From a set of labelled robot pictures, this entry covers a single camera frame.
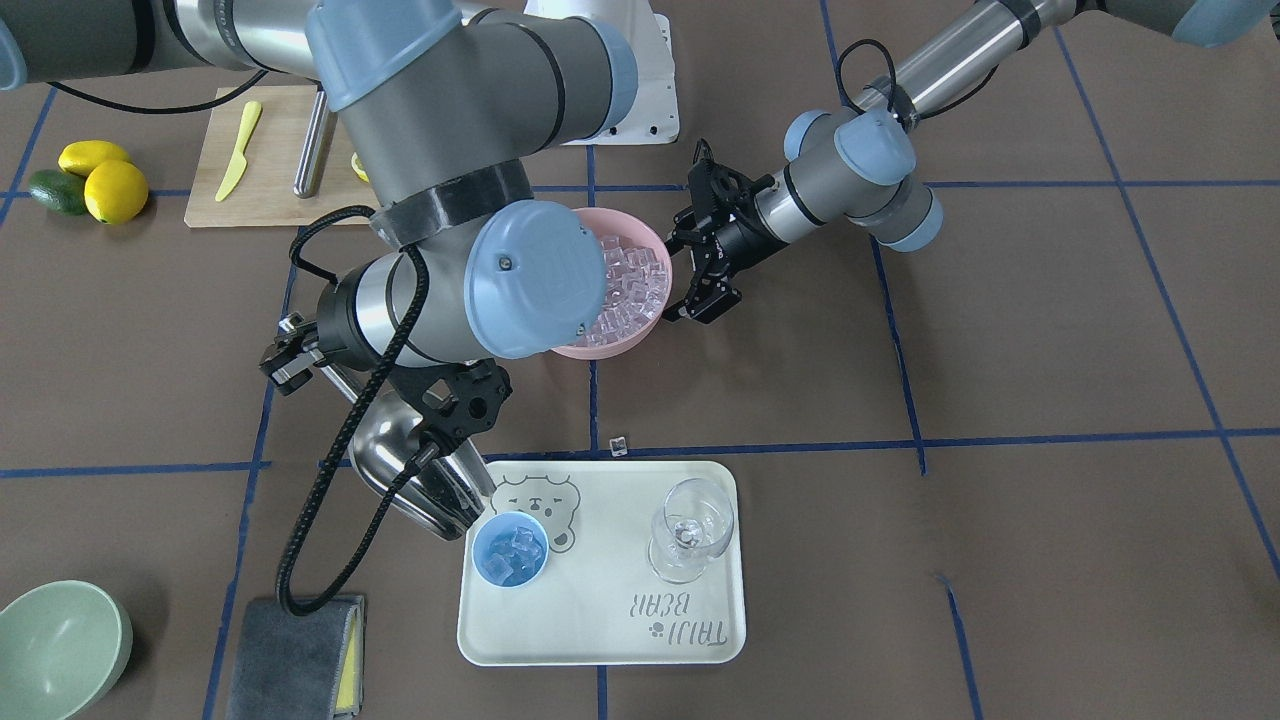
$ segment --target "blue cup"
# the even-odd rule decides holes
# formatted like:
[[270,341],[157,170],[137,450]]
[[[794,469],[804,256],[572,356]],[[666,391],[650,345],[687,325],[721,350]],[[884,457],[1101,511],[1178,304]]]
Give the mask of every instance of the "blue cup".
[[471,546],[471,561],[489,583],[515,588],[541,574],[549,547],[541,523],[513,510],[490,518],[480,528]]

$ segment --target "yellow plastic knife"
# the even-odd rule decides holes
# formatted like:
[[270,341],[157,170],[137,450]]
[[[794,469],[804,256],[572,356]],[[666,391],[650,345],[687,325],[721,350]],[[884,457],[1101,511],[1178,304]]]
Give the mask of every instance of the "yellow plastic knife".
[[241,129],[236,133],[236,147],[232,150],[230,161],[227,163],[227,174],[223,176],[223,184],[218,186],[218,195],[214,196],[214,200],[218,202],[227,200],[227,196],[236,190],[239,179],[244,177],[244,169],[248,168],[244,149],[248,147],[248,138],[253,136],[253,128],[257,127],[257,119],[261,117],[261,102],[250,100],[244,104],[244,111],[241,113]]

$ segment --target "black cable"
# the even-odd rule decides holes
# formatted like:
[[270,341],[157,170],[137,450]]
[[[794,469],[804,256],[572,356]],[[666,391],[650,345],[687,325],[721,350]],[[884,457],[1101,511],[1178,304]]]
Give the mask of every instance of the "black cable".
[[978,95],[979,92],[982,92],[982,88],[987,87],[987,83],[991,82],[991,78],[996,77],[996,70],[998,70],[998,69],[1000,69],[1000,65],[996,65],[995,68],[991,68],[991,72],[987,73],[987,77],[982,78],[982,82],[979,82],[978,85],[975,85],[973,90],[970,90],[969,92],[965,92],[955,102],[951,102],[948,105],[943,105],[942,108],[938,108],[937,110],[933,110],[932,113],[924,113],[923,115],[920,115],[920,119],[922,120],[927,120],[929,118],[937,118],[942,113],[946,113],[946,111],[950,111],[950,110],[955,110],[965,100],[968,100],[968,99],[973,97],[974,95]]
[[347,205],[346,208],[338,208],[333,213],[319,218],[316,222],[300,229],[298,236],[293,238],[293,242],[289,245],[289,263],[292,263],[294,268],[311,273],[329,284],[338,284],[337,274],[302,259],[302,247],[306,246],[307,241],[315,237],[316,233],[334,223],[339,223],[347,218],[371,218],[374,209],[369,205]]
[[383,501],[378,505],[378,510],[374,512],[374,518],[370,520],[369,528],[365,530],[365,537],[360,541],[360,546],[356,547],[356,552],[352,553],[347,566],[342,569],[342,573],[339,573],[338,577],[329,583],[329,587],[325,588],[319,597],[307,602],[298,602],[289,589],[289,580],[293,577],[293,566],[297,564],[298,555],[302,552],[302,544],[307,539],[307,533],[311,532],[311,525],[315,523],[316,514],[320,511],[320,503],[324,502],[324,497],[329,492],[329,484],[333,482],[333,475],[338,470],[338,464],[342,461],[342,456],[347,452],[347,446],[351,443],[352,436],[356,434],[356,428],[360,425],[360,421],[364,419],[365,413],[369,410],[374,398],[378,397],[378,392],[381,389],[387,377],[396,366],[396,359],[399,356],[404,343],[408,342],[408,336],[413,331],[413,325],[417,323],[417,318],[422,313],[422,307],[426,305],[426,293],[430,288],[430,275],[428,273],[426,260],[422,259],[422,254],[413,246],[406,247],[403,252],[408,256],[410,261],[413,263],[413,270],[417,275],[413,287],[413,299],[410,301],[408,309],[404,311],[404,318],[401,320],[399,327],[396,328],[396,334],[392,336],[390,342],[387,345],[387,351],[383,352],[383,356],[378,360],[378,365],[374,366],[372,373],[369,375],[369,382],[365,384],[365,389],[362,389],[360,396],[356,397],[356,402],[352,405],[351,413],[347,414],[347,419],[342,423],[342,428],[338,430],[338,437],[333,439],[333,445],[329,447],[329,454],[325,455],[324,460],[320,462],[320,471],[316,474],[316,480],[311,486],[311,491],[307,493],[307,500],[302,505],[302,511],[298,514],[298,519],[293,524],[293,532],[289,533],[288,543],[284,546],[284,553],[280,556],[280,565],[276,569],[275,598],[280,603],[280,607],[297,616],[310,615],[316,610],[320,610],[326,602],[333,600],[335,594],[338,594],[342,585],[347,583],[352,573],[356,571],[356,568],[360,566],[360,561],[364,560],[365,552],[369,551],[370,544],[374,542],[378,527],[387,515],[387,510],[396,498],[396,493],[404,487],[404,483],[421,471],[421,468],[415,466],[412,461],[404,464],[404,469],[396,475],[396,479],[392,480],[392,483],[387,487],[387,491],[383,493]]
[[[863,110],[861,108],[854,104],[854,99],[850,97],[849,92],[845,90],[845,59],[849,58],[849,55],[854,50],[858,50],[859,47],[864,47],[868,45],[879,50],[881,55],[884,56],[884,64],[888,65],[888,111],[896,115],[897,65],[893,64],[893,55],[890,54],[888,47],[884,47],[884,45],[881,41],[873,40],[870,37],[864,37],[863,40],[859,40],[858,42],[850,45],[849,47],[845,47],[845,51],[840,54],[840,59],[836,60],[836,90],[840,91],[840,101],[858,115],[867,113],[867,110]],[[897,120],[902,123],[904,127],[906,126],[906,118],[899,118]]]
[[134,113],[134,114],[138,114],[138,115],[180,115],[183,113],[200,113],[202,110],[209,110],[209,109],[216,108],[219,105],[223,105],[225,102],[230,102],[232,100],[236,100],[241,95],[244,95],[244,92],[248,91],[248,88],[251,88],[255,85],[257,85],[257,81],[260,81],[260,79],[262,79],[265,77],[266,77],[266,70],[259,70],[259,72],[253,73],[253,77],[251,77],[247,81],[244,81],[244,85],[237,87],[236,90],[228,92],[227,95],[223,95],[221,97],[215,97],[214,100],[210,100],[209,102],[201,102],[198,105],[182,105],[182,106],[178,106],[178,108],[138,108],[137,105],[125,105],[124,102],[116,102],[114,100],[106,100],[105,97],[99,97],[96,95],[90,95],[88,92],[84,92],[83,90],[76,90],[74,87],[67,87],[65,85],[63,85],[60,82],[51,82],[49,85],[56,87],[58,90],[61,90],[63,92],[65,92],[67,95],[70,95],[72,97],[79,97],[81,100],[92,102],[95,105],[101,105],[104,108],[110,108],[113,110],[120,110],[123,113]]

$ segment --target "wooden cutting board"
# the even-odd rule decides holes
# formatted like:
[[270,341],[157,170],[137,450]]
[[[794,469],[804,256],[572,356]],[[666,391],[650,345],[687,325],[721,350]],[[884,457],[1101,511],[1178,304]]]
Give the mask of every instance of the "wooden cutting board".
[[[228,90],[221,88],[218,94]],[[262,104],[262,118],[244,151],[248,169],[227,200],[215,202],[214,193],[223,182],[232,146],[236,145],[241,111],[250,100]],[[351,169],[351,154],[355,149],[342,123],[333,133],[333,145],[329,146],[329,158],[325,160],[316,196],[301,200],[293,195],[293,177],[302,156],[302,141],[306,138],[314,101],[312,86],[255,87],[236,100],[214,108],[205,145],[200,151],[200,163],[196,165],[191,199],[187,200],[187,227],[294,227],[305,225],[344,205],[376,208],[372,188]],[[365,222],[362,218],[346,220],[351,224]]]

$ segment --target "white tray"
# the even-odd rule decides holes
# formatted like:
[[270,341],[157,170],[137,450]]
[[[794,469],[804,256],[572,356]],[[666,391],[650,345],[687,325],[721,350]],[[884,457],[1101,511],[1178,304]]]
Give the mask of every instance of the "white tray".
[[[737,483],[717,462],[493,462],[498,491],[466,538],[458,650],[481,666],[718,664],[746,642]],[[703,577],[684,585],[649,568],[649,520],[686,478],[733,498],[733,537]],[[543,520],[543,573],[499,588],[476,573],[475,533],[498,510]],[[547,509],[552,516],[545,515]]]

